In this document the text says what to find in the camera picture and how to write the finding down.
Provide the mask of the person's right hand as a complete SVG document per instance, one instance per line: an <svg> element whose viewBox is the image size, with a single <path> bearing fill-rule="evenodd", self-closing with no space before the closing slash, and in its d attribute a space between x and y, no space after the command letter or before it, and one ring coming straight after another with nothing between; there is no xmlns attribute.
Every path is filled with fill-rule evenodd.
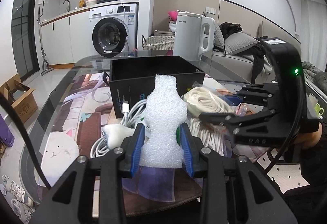
<svg viewBox="0 0 327 224"><path fill-rule="evenodd" d="M294 144L299 144L303 149L314 147L320 141L323 133L323 126L319 124L319 128L316 132L298 134L295 138Z"/></svg>

